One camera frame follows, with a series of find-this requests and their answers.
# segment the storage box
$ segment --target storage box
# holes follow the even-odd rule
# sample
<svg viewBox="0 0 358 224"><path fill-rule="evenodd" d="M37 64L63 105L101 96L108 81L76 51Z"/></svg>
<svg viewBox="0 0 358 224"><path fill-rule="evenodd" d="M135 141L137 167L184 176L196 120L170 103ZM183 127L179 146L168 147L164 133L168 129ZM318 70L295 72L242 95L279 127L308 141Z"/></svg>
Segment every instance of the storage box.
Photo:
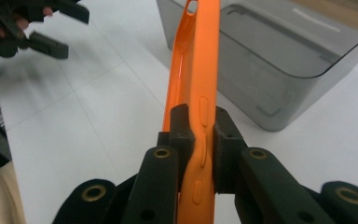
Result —
<svg viewBox="0 0 358 224"><path fill-rule="evenodd" d="M157 1L171 48L184 2ZM218 90L260 127L286 127L358 62L358 1L344 2L223 1Z"/></svg>

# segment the orange object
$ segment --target orange object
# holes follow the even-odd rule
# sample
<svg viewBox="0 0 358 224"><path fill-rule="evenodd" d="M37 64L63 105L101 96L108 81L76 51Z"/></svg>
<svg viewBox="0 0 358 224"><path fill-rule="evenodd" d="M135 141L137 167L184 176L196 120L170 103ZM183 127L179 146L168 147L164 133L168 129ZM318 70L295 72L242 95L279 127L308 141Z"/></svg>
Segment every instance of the orange object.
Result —
<svg viewBox="0 0 358 224"><path fill-rule="evenodd" d="M189 12L189 5L197 5ZM163 131L170 111L187 104L194 151L183 179L178 224L209 224L214 216L213 125L215 122L220 2L187 0L172 52Z"/></svg>

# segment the white tabletop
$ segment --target white tabletop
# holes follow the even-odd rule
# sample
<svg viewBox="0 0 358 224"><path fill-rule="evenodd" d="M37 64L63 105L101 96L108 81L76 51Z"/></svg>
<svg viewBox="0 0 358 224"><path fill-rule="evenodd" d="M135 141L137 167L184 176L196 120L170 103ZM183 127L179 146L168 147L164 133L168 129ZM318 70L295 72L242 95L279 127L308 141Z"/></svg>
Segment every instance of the white tabletop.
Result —
<svg viewBox="0 0 358 224"><path fill-rule="evenodd" d="M161 129L171 52L155 0L84 0L90 24L60 14L37 30L68 43L68 60L0 58L0 104L28 223L51 223L72 190L136 174ZM284 130L260 129L218 95L249 146L273 152L304 186L358 186L358 65ZM215 223L240 223L219 196Z"/></svg>

